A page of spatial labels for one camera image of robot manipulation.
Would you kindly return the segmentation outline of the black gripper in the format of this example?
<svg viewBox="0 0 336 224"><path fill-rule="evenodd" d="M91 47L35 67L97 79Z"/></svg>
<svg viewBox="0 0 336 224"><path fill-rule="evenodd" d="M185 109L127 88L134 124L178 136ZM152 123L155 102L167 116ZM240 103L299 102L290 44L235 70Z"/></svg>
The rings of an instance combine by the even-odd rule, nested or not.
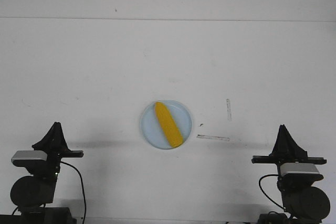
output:
<svg viewBox="0 0 336 224"><path fill-rule="evenodd" d="M55 138L56 126L58 147L51 147ZM46 154L46 160L35 161L31 169L31 174L40 179L57 179L63 158L82 158L84 156L82 150L72 151L68 148L60 122L55 122L46 135L32 145L32 148Z"/></svg>
<svg viewBox="0 0 336 224"><path fill-rule="evenodd" d="M306 159L286 159L286 158L275 158L271 156L281 156L284 152L283 140L284 135L286 139L288 153L292 157L308 157L307 151L301 148L292 138L289 131L285 125L280 125L275 145L269 156L253 156L251 161L253 164L275 164L277 165L279 171L280 166L284 163L309 163L317 165L325 165L327 160L322 157L308 157Z"/></svg>

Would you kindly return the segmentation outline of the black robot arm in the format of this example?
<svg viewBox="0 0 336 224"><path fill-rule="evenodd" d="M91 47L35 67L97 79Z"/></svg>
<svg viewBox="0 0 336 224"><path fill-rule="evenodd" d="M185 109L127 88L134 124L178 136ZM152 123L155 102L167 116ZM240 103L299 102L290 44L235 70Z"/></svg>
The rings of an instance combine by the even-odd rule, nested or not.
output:
<svg viewBox="0 0 336 224"><path fill-rule="evenodd" d="M281 214L270 211L260 214L257 223L322 223L331 210L326 193L315 182L324 179L317 169L327 160L323 157L310 157L292 138L285 125L280 125L272 152L267 156L253 156L253 164L275 164L276 174L259 178L258 186L263 195L282 209ZM268 177L277 179L282 204L275 202L264 191L261 182Z"/></svg>
<svg viewBox="0 0 336 224"><path fill-rule="evenodd" d="M1 215L1 223L77 223L68 207L48 204L54 200L62 159L82 157L83 151L69 149L59 122L31 150L17 151L11 163L29 175L13 184L10 199L16 208L11 215Z"/></svg>

